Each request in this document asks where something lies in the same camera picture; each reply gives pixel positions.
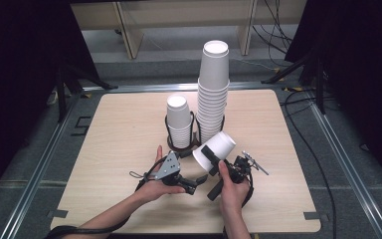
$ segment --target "aluminum rail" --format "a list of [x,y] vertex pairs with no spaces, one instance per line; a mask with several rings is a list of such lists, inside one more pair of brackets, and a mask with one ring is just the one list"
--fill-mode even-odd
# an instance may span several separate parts
[[49,162],[52,159],[52,156],[55,152],[55,148],[58,145],[59,140],[64,132],[64,129],[67,126],[68,119],[70,118],[71,112],[73,111],[74,106],[79,100],[80,95],[73,97],[72,102],[69,105],[66,116],[59,122],[52,134],[51,139],[49,140],[45,151],[43,152],[36,169],[30,178],[28,184],[24,188],[23,194],[21,195],[20,200],[15,206],[14,210],[9,217],[9,220],[6,224],[6,227],[1,235],[1,239],[12,239],[17,235],[18,229],[23,222],[24,217],[27,214],[27,211],[33,201],[34,196],[36,195],[37,189],[40,185],[40,182],[45,175],[46,169],[48,168]]

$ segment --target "gripper handle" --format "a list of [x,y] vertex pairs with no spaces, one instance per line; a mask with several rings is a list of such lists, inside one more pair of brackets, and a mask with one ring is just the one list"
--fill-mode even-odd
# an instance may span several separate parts
[[207,197],[210,200],[215,200],[217,196],[222,192],[223,187],[223,179],[220,179],[220,181],[213,187],[213,189],[207,194]]

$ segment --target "tape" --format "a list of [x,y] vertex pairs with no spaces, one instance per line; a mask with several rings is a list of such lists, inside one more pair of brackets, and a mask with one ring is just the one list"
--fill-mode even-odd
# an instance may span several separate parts
[[68,211],[65,210],[56,210],[56,211],[49,211],[48,215],[46,215],[48,218],[54,218],[54,217],[59,217],[59,218],[66,218],[68,215]]

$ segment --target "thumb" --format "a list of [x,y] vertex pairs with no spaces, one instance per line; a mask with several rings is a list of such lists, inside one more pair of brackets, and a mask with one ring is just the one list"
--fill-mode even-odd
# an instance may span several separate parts
[[219,172],[222,176],[224,183],[231,182],[231,176],[229,176],[228,167],[226,166],[226,163],[223,160],[219,161]]

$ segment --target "forearm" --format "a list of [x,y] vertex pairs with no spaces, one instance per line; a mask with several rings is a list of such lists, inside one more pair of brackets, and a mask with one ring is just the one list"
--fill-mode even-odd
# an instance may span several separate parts
[[223,214],[226,233],[230,239],[251,238],[247,225],[240,212],[229,212]]
[[[80,228],[100,229],[107,228],[120,223],[128,218],[136,209],[145,204],[147,200],[140,193],[133,193],[129,197],[110,207],[105,212],[86,222]],[[64,239],[101,239],[106,238],[106,234],[73,234],[67,235]]]

